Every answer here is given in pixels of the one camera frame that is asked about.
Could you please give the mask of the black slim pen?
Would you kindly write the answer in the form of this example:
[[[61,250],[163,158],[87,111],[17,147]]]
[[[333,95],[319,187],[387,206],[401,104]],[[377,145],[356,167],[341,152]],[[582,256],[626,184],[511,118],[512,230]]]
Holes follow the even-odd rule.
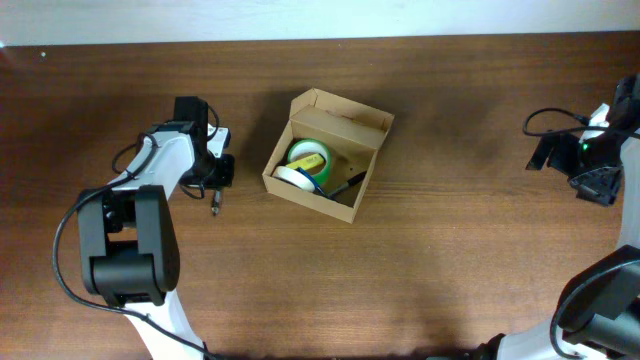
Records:
[[[211,211],[213,216],[218,216],[220,214],[222,195],[223,195],[223,191],[221,189],[216,189],[213,192],[212,202],[211,202]]]

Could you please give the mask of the cream masking tape roll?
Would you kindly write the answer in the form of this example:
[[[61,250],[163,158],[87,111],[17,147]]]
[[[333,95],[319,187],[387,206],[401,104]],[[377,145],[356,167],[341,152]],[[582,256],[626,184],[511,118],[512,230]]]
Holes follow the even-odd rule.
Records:
[[[286,166],[277,166],[272,176],[276,179],[291,184],[303,191],[313,193],[314,186],[297,170],[287,168]]]

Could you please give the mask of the green tape roll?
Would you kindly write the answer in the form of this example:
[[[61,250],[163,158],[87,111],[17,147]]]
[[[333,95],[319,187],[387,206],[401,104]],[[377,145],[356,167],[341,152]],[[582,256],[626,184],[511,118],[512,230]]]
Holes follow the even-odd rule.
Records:
[[[312,177],[316,182],[319,185],[324,186],[329,179],[331,167],[333,165],[333,156],[331,151],[324,143],[310,138],[296,142],[287,154],[287,162],[293,163],[303,159],[304,155],[313,154],[319,154],[324,160],[323,167],[318,172],[312,174]]]

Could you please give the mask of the blue ballpoint pen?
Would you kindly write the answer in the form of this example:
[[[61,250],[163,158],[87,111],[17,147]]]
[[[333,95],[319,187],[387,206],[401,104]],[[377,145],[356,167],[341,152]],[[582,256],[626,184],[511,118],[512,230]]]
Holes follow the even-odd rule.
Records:
[[[312,183],[312,185],[314,186],[315,193],[319,194],[324,198],[328,198],[327,194],[324,192],[320,184],[306,170],[304,170],[301,167],[298,167],[297,171]]]

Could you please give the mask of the yellow box cutter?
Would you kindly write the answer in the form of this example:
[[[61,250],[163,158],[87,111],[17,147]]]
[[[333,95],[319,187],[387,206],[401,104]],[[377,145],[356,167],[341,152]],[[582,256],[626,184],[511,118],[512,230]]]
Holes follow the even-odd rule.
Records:
[[[309,153],[304,154],[303,156],[297,158],[296,160],[291,160],[286,167],[290,169],[302,169],[302,170],[310,170],[318,166],[323,166],[325,163],[324,157],[319,153]]]

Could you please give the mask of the brown cardboard box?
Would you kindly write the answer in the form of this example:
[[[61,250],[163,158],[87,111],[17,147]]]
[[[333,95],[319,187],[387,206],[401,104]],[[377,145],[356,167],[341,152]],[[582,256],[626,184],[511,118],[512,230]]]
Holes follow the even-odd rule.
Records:
[[[312,88],[291,101],[286,125],[262,172],[268,193],[320,213],[351,223],[373,174],[379,151],[395,116],[329,92]],[[324,143],[333,156],[326,194],[346,180],[366,171],[364,180],[335,199],[303,191],[272,176],[286,166],[290,148],[302,139]]]

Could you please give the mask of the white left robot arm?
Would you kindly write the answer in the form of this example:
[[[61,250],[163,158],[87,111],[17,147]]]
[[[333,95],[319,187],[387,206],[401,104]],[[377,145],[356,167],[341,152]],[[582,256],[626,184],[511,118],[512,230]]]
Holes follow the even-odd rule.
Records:
[[[136,155],[100,190],[87,190],[78,217],[82,281],[102,309],[125,316],[155,359],[210,359],[177,294],[180,254],[168,200],[175,188],[201,199],[231,186],[230,132],[196,96],[178,97],[171,119],[153,125]]]

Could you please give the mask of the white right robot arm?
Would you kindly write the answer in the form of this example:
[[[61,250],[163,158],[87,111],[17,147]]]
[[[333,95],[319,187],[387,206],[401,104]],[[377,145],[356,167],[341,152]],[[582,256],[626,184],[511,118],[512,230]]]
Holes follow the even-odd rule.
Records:
[[[639,356],[639,78],[621,79],[611,104],[578,126],[536,133],[526,167],[553,168],[579,199],[601,206],[623,200],[615,250],[574,276],[550,319],[498,334],[468,359],[636,359]]]

